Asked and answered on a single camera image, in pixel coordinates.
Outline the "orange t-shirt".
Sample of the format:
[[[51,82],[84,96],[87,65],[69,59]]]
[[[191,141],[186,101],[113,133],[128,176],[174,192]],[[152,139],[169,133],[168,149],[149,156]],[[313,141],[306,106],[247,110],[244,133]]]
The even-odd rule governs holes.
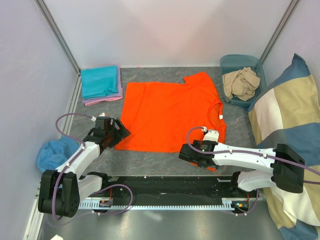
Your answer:
[[[225,143],[224,105],[213,80],[204,71],[183,80],[127,84],[120,120],[131,134],[116,150],[177,153],[187,139],[203,138],[195,127],[218,131]]]

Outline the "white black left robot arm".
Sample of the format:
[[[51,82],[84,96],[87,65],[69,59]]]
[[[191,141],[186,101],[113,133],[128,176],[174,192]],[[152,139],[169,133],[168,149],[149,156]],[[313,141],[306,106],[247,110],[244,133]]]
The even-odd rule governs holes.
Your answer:
[[[106,149],[114,148],[131,133],[119,118],[93,117],[95,126],[81,140],[78,150],[54,170],[41,176],[37,209],[58,221],[72,218],[80,203],[91,195],[106,196],[114,187],[105,173],[90,172],[87,167]]]

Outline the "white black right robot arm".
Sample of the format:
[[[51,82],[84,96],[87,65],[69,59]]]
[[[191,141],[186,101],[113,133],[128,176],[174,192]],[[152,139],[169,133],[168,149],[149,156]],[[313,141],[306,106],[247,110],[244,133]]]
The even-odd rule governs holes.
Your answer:
[[[183,144],[179,159],[201,168],[236,166],[250,172],[235,172],[229,191],[235,197],[260,188],[279,189],[300,194],[304,189],[305,160],[286,144],[276,148],[253,149],[234,147],[210,140]]]

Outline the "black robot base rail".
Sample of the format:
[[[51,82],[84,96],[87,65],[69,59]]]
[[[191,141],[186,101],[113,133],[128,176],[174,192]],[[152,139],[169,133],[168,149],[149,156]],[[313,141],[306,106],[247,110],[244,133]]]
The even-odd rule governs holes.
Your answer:
[[[231,187],[231,176],[110,176],[103,188],[122,184],[134,205],[218,205],[222,198],[255,199],[257,191]]]

